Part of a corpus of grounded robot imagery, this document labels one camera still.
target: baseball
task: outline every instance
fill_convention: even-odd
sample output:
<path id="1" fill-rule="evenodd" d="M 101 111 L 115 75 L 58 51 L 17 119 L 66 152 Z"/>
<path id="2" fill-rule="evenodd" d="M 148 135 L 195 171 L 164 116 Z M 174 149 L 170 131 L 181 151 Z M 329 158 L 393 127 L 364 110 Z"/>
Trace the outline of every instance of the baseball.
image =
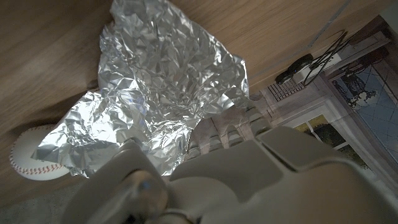
<path id="1" fill-rule="evenodd" d="M 54 125 L 50 124 L 30 128 L 14 142 L 10 163 L 18 174 L 31 180 L 52 180 L 69 173 L 69 170 L 61 164 L 30 158 L 53 127 Z"/>

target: wood grain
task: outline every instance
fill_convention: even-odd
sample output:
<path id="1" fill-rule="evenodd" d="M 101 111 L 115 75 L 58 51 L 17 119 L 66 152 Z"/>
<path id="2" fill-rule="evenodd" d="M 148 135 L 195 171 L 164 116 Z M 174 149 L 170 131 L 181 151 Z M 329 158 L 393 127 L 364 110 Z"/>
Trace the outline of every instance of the wood grain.
<path id="1" fill-rule="evenodd" d="M 355 33 L 390 1 L 352 0 L 314 46 L 302 51 L 345 0 L 172 2 L 245 58 L 255 91 L 272 83 L 297 57 L 320 55 L 333 34 L 343 29 Z M 24 179 L 13 171 L 8 156 L 21 132 L 56 123 L 96 85 L 99 35 L 111 20 L 110 3 L 0 0 L 0 207 L 81 181 L 68 176 L 45 182 Z"/>

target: window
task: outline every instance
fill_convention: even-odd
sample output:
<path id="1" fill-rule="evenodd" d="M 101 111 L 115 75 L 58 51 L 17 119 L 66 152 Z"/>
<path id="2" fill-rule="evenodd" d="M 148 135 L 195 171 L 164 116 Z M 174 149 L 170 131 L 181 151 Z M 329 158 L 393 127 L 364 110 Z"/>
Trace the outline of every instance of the window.
<path id="1" fill-rule="evenodd" d="M 362 168 L 369 168 L 348 142 L 346 142 L 346 140 L 341 136 L 341 134 L 331 124 L 329 124 L 322 114 L 296 126 L 294 129 L 308 134 L 342 152 L 348 159 L 351 159 Z"/>

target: crumpled aluminum foil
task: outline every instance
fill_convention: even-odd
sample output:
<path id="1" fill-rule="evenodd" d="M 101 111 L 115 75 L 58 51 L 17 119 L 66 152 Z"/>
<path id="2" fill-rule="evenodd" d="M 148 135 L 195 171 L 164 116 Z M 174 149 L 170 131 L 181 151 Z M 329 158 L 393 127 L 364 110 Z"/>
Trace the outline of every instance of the crumpled aluminum foil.
<path id="1" fill-rule="evenodd" d="M 83 96 L 32 158 L 88 177 L 136 138 L 170 175 L 201 119 L 246 105 L 244 61 L 168 1 L 115 0 L 111 13 L 100 41 L 101 91 Z"/>

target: wooden table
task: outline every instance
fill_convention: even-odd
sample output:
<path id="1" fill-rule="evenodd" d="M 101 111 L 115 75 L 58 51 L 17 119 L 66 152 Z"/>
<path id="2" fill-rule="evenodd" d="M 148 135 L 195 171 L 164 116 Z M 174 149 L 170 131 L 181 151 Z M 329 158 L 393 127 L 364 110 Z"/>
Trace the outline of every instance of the wooden table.
<path id="1" fill-rule="evenodd" d="M 343 30 L 355 33 L 390 0 L 352 0 L 328 27 L 347 0 L 172 2 L 245 58 L 255 92 L 297 58 L 322 54 Z M 111 16 L 110 1 L 1 0 L 0 5 L 2 207 L 81 181 L 69 176 L 45 182 L 24 179 L 9 165 L 9 150 L 21 132 L 56 123 L 96 86 L 99 35 Z"/>

